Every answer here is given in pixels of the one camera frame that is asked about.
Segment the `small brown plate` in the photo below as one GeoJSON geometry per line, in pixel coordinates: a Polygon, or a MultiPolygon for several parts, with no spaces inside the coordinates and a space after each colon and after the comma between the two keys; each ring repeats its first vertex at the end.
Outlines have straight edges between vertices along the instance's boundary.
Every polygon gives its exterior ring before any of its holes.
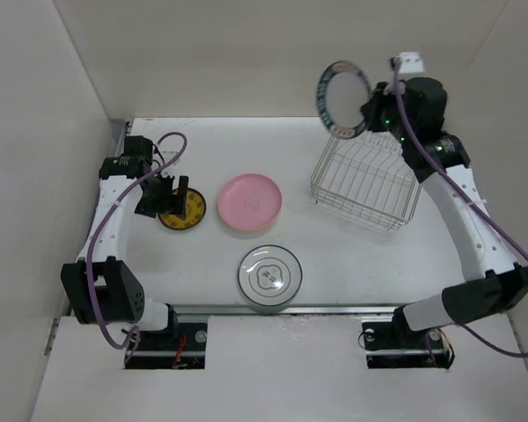
{"type": "Polygon", "coordinates": [[[179,218],[177,215],[159,214],[158,220],[168,229],[183,231],[199,224],[206,211],[207,203],[203,195],[199,191],[189,188],[187,190],[185,217],[179,218]]]}

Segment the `green rimmed white plate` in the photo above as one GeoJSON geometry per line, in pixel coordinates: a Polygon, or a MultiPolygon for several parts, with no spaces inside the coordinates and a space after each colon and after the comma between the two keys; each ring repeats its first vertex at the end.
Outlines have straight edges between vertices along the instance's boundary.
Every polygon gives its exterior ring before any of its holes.
{"type": "Polygon", "coordinates": [[[353,139],[366,128],[360,107],[371,98],[372,85],[361,67],[348,60],[333,62],[319,77],[315,106],[326,131],[339,139],[353,139]]]}

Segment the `wire dish rack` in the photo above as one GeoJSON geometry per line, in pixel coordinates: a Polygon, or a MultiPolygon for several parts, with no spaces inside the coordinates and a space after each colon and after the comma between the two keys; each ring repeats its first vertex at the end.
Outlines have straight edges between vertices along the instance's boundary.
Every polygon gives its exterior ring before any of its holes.
{"type": "Polygon", "coordinates": [[[390,133],[331,136],[310,179],[317,203],[374,229],[394,232],[408,224],[421,188],[390,133]]]}

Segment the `pink rimmed plate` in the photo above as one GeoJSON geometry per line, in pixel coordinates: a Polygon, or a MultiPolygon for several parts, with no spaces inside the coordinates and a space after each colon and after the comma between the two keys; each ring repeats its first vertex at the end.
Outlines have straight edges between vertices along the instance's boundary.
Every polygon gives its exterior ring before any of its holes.
{"type": "Polygon", "coordinates": [[[258,173],[245,173],[229,180],[218,194],[217,212],[280,213],[283,196],[274,180],[258,173]]]}

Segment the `white patterned plate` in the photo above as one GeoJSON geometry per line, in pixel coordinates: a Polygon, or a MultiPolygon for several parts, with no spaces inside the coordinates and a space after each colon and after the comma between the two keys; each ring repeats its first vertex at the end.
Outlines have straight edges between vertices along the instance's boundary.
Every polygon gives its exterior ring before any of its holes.
{"type": "Polygon", "coordinates": [[[251,303],[281,307],[290,302],[304,280],[303,267],[288,249],[265,244],[250,250],[238,265],[238,287],[251,303]]]}

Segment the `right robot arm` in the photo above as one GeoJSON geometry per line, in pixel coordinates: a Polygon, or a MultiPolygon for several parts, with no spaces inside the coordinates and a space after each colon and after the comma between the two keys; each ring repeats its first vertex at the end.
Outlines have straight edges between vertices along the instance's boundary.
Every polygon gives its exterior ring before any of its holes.
{"type": "Polygon", "coordinates": [[[446,104],[439,81],[414,77],[377,84],[360,108],[367,130],[388,132],[400,143],[405,163],[444,220],[464,277],[394,311],[390,335],[400,346],[431,329],[509,311],[528,293],[528,263],[517,261],[514,241],[491,221],[463,143],[443,129],[446,104]]]}

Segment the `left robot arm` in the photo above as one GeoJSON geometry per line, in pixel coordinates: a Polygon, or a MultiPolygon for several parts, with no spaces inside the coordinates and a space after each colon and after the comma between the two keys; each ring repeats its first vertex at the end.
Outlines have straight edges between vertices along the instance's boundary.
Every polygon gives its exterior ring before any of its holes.
{"type": "Polygon", "coordinates": [[[154,167],[157,150],[144,136],[128,136],[122,153],[104,160],[90,233],[77,260],[63,265],[61,281],[79,323],[102,331],[108,324],[132,324],[166,349],[180,335],[175,311],[148,298],[125,262],[134,216],[186,216],[189,178],[166,175],[165,165],[154,167]]]}

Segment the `front aluminium rail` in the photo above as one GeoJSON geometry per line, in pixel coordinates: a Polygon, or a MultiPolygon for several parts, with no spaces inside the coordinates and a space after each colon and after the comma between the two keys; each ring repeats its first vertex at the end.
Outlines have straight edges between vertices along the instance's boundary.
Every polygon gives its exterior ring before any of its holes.
{"type": "MultiPolygon", "coordinates": [[[[107,324],[115,322],[139,321],[147,316],[146,305],[141,300],[135,305],[100,304],[100,312],[107,324]]],[[[179,317],[192,316],[325,316],[325,315],[361,315],[390,316],[400,305],[392,306],[350,306],[344,304],[331,306],[280,306],[262,307],[257,305],[167,305],[179,317]]]]}

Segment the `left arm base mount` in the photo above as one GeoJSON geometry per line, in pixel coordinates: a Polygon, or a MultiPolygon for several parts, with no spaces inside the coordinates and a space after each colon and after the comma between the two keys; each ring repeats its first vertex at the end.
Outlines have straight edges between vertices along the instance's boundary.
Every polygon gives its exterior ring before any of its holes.
{"type": "Polygon", "coordinates": [[[206,365],[208,324],[179,323],[174,331],[142,331],[141,341],[126,353],[125,369],[202,370],[206,365]]]}

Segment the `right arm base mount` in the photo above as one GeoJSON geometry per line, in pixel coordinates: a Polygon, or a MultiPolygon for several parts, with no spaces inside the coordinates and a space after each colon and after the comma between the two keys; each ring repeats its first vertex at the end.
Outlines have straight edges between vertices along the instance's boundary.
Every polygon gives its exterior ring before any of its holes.
{"type": "Polygon", "coordinates": [[[359,344],[366,353],[368,369],[438,368],[448,370],[456,354],[441,330],[396,334],[389,320],[365,319],[359,344]]]}

